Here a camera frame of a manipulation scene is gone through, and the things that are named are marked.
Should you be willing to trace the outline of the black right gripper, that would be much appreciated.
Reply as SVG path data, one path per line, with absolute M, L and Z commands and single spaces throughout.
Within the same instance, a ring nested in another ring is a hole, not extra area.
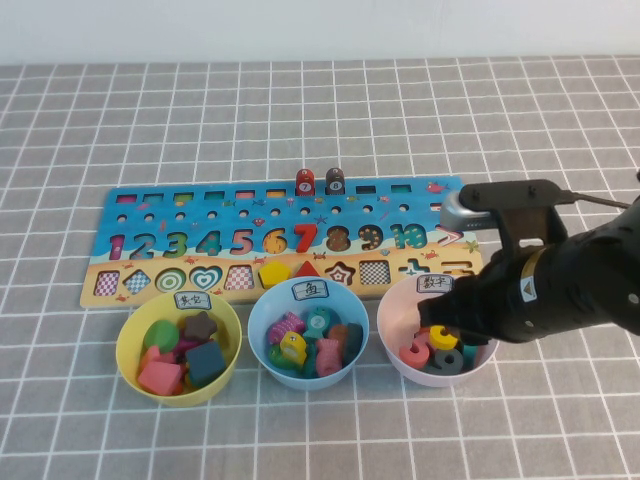
M 420 326 L 451 327 L 462 343 L 471 346 L 493 339 L 519 344 L 547 336 L 542 321 L 531 313 L 534 303 L 523 299 L 521 287 L 526 264 L 536 264 L 544 251 L 542 246 L 527 246 L 514 257 L 502 249 L 494 252 L 480 274 L 465 277 L 454 288 L 454 315 L 449 294 L 419 301 Z

